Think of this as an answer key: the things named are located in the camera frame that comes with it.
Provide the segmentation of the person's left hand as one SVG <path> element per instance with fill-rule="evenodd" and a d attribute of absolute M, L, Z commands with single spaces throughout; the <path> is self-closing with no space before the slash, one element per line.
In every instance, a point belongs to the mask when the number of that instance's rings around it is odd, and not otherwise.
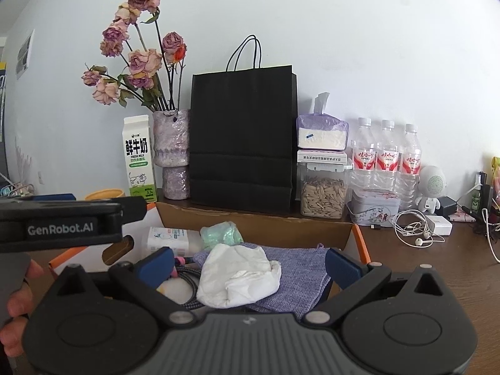
<path fill-rule="evenodd" d="M 27 315 L 34 308 L 31 287 L 23 283 L 21 288 L 14 292 L 7 301 L 7 313 L 11 318 L 0 332 L 1 344 L 8 358 L 16 358 L 24 352 L 22 337 L 28 323 Z"/>

